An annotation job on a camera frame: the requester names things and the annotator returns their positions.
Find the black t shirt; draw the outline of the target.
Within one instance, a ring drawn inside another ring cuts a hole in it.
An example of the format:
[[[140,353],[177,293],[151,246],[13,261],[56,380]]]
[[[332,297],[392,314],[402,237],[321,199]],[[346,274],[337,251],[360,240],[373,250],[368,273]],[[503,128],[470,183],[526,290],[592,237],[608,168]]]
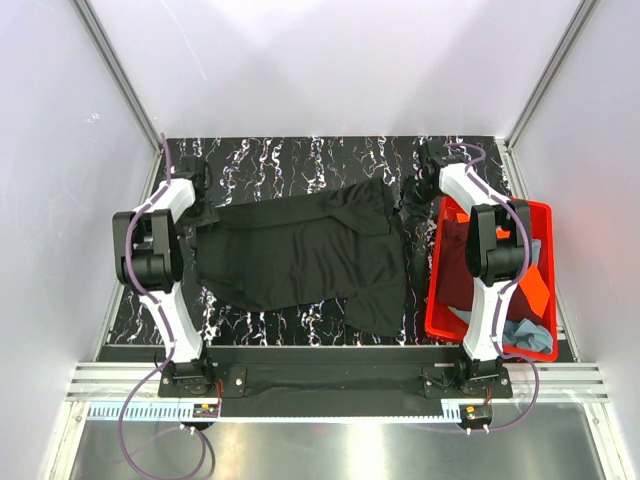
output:
[[[401,329],[402,224],[379,177],[220,207],[195,240],[198,283],[230,305],[262,312],[343,299],[352,328],[386,337]]]

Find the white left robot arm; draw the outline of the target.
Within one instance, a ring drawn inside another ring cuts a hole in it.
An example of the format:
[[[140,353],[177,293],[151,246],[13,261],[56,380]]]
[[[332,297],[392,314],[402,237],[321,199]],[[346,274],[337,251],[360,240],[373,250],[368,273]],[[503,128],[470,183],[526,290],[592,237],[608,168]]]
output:
[[[206,161],[189,157],[140,206],[112,217],[116,276],[138,294],[161,334],[163,383],[196,396],[214,388],[216,372],[184,300],[179,228],[204,214],[210,183]]]

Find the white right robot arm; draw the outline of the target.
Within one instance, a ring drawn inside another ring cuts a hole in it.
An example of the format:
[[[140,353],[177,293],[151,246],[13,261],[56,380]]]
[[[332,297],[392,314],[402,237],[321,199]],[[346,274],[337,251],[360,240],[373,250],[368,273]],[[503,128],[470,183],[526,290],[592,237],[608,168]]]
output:
[[[500,381],[509,304],[531,265],[530,209],[526,201],[509,199],[478,176],[474,165],[486,159],[481,147],[427,140],[417,155],[404,204],[426,207],[447,196],[470,217],[465,261],[474,281],[473,300],[451,378],[460,393],[472,397]]]

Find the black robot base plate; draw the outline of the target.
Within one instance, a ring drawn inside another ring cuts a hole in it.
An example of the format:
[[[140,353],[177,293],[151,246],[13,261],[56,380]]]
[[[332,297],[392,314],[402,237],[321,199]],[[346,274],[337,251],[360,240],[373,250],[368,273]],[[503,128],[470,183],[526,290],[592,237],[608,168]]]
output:
[[[507,374],[490,382],[489,393],[453,384],[456,346],[226,346],[208,353],[223,382],[225,419],[427,417],[442,414],[445,399],[513,396]]]

